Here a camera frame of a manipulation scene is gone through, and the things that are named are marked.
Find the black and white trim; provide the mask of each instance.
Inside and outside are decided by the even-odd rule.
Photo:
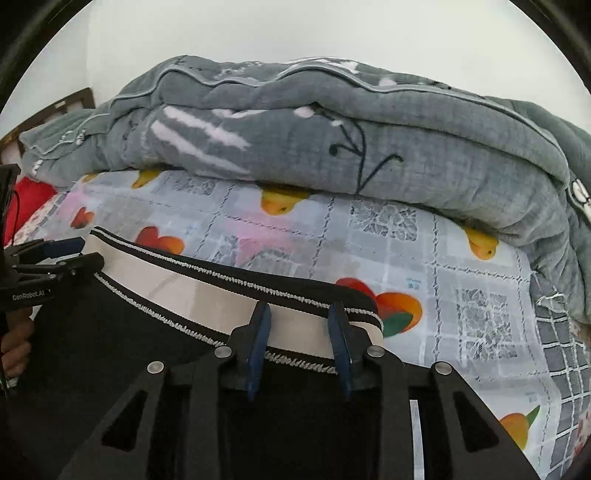
[[[88,236],[84,253],[105,258],[97,280],[147,316],[208,345],[223,345],[244,325],[258,300],[271,306],[273,327],[267,360],[335,373],[325,318],[341,301],[351,324],[372,343],[383,343],[373,301],[346,287],[260,274],[140,247],[104,229]]]
[[[202,325],[188,321],[172,312],[167,312],[158,305],[137,296],[102,273],[96,273],[95,278],[131,306],[185,335],[189,335],[214,347],[225,345],[228,340],[228,335],[220,334]],[[265,353],[265,359],[276,364],[336,375],[334,361],[322,358],[314,359],[310,355],[298,355],[296,352],[286,352],[277,348],[269,348]]]

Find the folded blanket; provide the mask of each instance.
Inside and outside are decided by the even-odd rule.
[[[25,169],[60,187],[166,163],[429,207],[522,248],[534,301],[562,294],[591,323],[591,137],[530,103],[347,60],[183,56],[20,139]]]

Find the bed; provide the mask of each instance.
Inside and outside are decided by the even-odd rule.
[[[405,362],[452,363],[542,478],[559,478],[584,443],[586,348],[559,301],[531,304],[530,267],[509,245],[396,202],[178,170],[85,176],[16,241],[86,236],[94,226],[174,254],[364,291],[378,303],[385,346]],[[413,415],[421,478],[416,406]]]

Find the black garment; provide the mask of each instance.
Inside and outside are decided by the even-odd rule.
[[[302,306],[290,299],[278,300],[264,292],[253,293],[246,287],[219,278],[212,280],[194,270],[166,264],[149,254],[112,242],[114,236],[107,238],[101,232],[93,234],[136,258],[171,271],[177,270],[192,278],[201,277],[203,281],[218,283],[221,288],[240,290],[243,295],[256,295],[259,300],[275,304],[283,302],[292,309],[307,309],[326,317],[327,312],[317,306]],[[167,257],[179,258],[191,265],[212,268],[250,282],[268,284],[299,296],[324,302],[340,300],[346,307],[375,312],[375,305],[369,297],[348,288],[252,273],[185,257]],[[117,289],[127,300],[115,294],[113,289]],[[57,299],[44,306],[37,315],[31,360],[19,381],[15,401],[10,402],[8,420],[18,446],[41,480],[58,477],[76,449],[150,362],[159,360],[169,366],[185,364],[213,349],[213,346],[148,315],[146,307],[215,340],[227,339],[219,332],[199,328],[195,322],[188,322],[138,297],[103,274],[78,286],[68,298]],[[243,313],[244,323],[248,322],[251,313]],[[360,322],[372,321],[356,313],[349,317]],[[309,362],[331,362],[298,352],[282,353]],[[239,412],[233,416],[235,425],[232,435],[235,445],[258,439],[266,442],[267,448],[251,448],[247,450],[248,454],[238,455],[237,458],[267,464],[258,470],[264,477],[271,472],[275,475],[277,471],[284,471],[285,478],[295,478],[292,474],[313,478],[314,471],[329,471],[330,477],[325,478],[360,478],[359,471],[351,470],[346,463],[335,465],[333,459],[335,455],[365,457],[374,448],[373,441],[363,439],[375,434],[378,409],[371,395],[366,395],[359,404],[352,406],[343,400],[336,375],[272,362],[265,363],[261,388],[254,406],[247,406],[241,411],[239,407],[233,407]],[[278,394],[274,400],[269,400],[267,392]],[[253,425],[249,422],[254,415],[253,408],[262,411],[265,424]],[[299,459],[299,463],[305,465],[293,464],[285,469],[282,459],[286,457],[286,452],[289,458]]]

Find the finger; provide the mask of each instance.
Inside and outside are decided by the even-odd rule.
[[[8,329],[12,330],[16,325],[22,322],[30,320],[33,314],[33,307],[27,307],[24,309],[14,310],[6,314],[6,321],[8,323]]]
[[[29,359],[25,358],[21,363],[12,367],[10,370],[7,370],[6,376],[8,378],[20,377],[23,374],[23,372],[25,371],[28,363],[29,363]]]
[[[13,348],[9,352],[2,355],[2,366],[4,371],[7,372],[11,368],[14,368],[21,363],[31,353],[31,344],[29,342],[21,343],[16,348]]]
[[[35,331],[35,322],[31,319],[19,323],[10,332],[2,337],[0,342],[0,351],[9,352],[27,340]]]

